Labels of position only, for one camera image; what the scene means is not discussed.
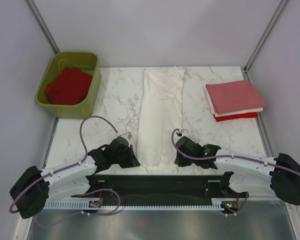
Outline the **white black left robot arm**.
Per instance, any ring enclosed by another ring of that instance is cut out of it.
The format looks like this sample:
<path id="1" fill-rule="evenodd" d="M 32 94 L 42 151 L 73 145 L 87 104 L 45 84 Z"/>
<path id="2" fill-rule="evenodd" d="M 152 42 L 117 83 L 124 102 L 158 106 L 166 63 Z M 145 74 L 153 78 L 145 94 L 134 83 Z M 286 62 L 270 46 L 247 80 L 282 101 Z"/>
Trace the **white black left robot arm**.
<path id="1" fill-rule="evenodd" d="M 84 194 L 96 196 L 100 185 L 92 180 L 94 175 L 113 165 L 122 169 L 140 166 L 134 144 L 132 135 L 127 132 L 109 144 L 90 150 L 82 160 L 53 168 L 27 168 L 9 191 L 14 207 L 23 219 L 28 219 L 53 201 Z"/>

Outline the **white printed t-shirt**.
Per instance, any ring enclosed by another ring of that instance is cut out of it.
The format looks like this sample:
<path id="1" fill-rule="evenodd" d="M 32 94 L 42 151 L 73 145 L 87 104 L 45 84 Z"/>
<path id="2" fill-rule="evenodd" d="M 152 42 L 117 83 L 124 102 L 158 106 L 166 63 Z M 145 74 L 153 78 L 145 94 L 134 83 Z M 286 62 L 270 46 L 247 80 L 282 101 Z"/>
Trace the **white printed t-shirt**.
<path id="1" fill-rule="evenodd" d="M 170 167 L 177 151 L 171 137 L 183 127 L 182 91 L 185 70 L 146 69 L 137 133 L 136 155 L 144 168 Z"/>

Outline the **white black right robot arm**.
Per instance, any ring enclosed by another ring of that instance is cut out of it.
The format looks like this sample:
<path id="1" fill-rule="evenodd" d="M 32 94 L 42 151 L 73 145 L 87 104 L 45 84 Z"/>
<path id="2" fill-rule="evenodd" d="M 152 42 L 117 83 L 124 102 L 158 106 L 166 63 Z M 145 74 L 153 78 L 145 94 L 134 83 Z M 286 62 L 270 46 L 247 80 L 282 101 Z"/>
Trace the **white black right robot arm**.
<path id="1" fill-rule="evenodd" d="M 225 197 L 249 193 L 300 206 L 300 165 L 288 154 L 240 154 L 218 145 L 201 146 L 181 133 L 173 133 L 171 143 L 176 150 L 174 163 L 180 168 L 194 165 L 205 175 L 219 176 L 218 188 Z"/>

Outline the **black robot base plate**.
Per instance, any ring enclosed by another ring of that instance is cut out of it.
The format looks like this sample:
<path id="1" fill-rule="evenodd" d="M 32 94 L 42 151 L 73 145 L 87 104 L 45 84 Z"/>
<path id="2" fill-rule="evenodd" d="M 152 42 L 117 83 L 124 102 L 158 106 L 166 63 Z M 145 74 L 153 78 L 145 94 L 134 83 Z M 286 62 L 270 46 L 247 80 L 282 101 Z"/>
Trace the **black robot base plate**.
<path id="1" fill-rule="evenodd" d="M 213 199 L 244 199 L 222 175 L 102 175 L 87 176 L 89 189 L 81 197 L 98 197 L 106 206 L 210 205 Z"/>

